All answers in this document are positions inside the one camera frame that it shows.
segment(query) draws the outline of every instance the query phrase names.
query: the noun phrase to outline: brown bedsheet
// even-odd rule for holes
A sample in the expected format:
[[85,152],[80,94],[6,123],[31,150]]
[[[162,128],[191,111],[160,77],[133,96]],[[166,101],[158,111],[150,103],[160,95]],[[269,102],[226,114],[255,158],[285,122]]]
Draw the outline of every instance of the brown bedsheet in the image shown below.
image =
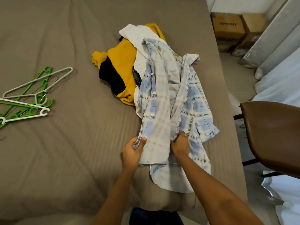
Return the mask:
[[[0,219],[51,213],[96,213],[122,170],[123,145],[140,128],[131,106],[98,78],[92,52],[118,44],[131,23],[156,23],[171,48],[198,53],[193,67],[220,133],[204,144],[212,175],[247,201],[241,155],[205,0],[0,0],[0,93],[35,78],[45,66],[74,68],[47,97],[47,117],[0,130]],[[195,194],[160,189],[149,167],[132,182],[128,207],[205,214]]]

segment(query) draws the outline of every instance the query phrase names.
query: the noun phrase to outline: person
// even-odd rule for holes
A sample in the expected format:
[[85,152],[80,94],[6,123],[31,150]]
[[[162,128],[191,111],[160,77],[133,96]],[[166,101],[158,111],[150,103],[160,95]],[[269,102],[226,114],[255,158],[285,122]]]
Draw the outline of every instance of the person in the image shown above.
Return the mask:
[[[129,185],[146,143],[146,139],[142,139],[135,150],[133,144],[136,140],[137,137],[132,138],[123,148],[123,171],[91,225],[121,224]],[[180,133],[175,142],[171,141],[171,149],[204,207],[210,225],[263,225],[233,192],[190,159],[190,145],[185,132]]]

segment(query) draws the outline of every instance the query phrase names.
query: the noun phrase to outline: hand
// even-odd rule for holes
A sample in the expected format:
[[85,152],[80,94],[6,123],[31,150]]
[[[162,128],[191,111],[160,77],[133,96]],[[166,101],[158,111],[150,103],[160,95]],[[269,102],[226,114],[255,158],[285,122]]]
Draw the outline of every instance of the hand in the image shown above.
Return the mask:
[[146,143],[146,138],[140,140],[140,144],[137,149],[133,148],[133,144],[137,141],[137,136],[132,138],[124,147],[123,147],[123,169],[135,172],[139,166],[141,155],[143,152],[144,145]]
[[177,159],[179,159],[178,157],[189,155],[190,144],[188,143],[188,137],[185,135],[185,132],[181,132],[175,142],[171,140],[171,149]]

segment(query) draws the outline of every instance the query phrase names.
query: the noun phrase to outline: tile floor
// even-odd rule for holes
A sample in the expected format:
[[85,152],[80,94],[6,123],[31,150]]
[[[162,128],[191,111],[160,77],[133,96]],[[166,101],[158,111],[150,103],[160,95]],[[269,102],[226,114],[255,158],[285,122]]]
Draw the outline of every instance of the tile floor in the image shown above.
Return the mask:
[[[232,115],[241,114],[239,104],[251,100],[255,95],[253,85],[254,70],[246,69],[238,64],[239,57],[233,57],[226,53],[220,53],[223,74],[228,89],[229,100],[232,106]],[[242,161],[254,159],[246,138],[246,130],[243,128],[243,120],[236,120],[235,126],[241,149]],[[275,212],[275,205],[280,204],[273,199],[269,192],[261,186],[263,178],[260,176],[264,170],[269,170],[260,163],[245,166],[244,173],[248,192],[249,207],[261,219],[265,225],[279,225]],[[183,217],[185,225],[197,223]]]

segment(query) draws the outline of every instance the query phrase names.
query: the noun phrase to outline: chair seat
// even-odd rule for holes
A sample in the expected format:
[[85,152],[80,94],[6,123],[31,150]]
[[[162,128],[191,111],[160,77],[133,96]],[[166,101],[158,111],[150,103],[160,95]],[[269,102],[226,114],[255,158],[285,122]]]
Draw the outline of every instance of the chair seat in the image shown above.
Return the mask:
[[278,102],[241,103],[250,149],[264,166],[300,178],[300,108]]

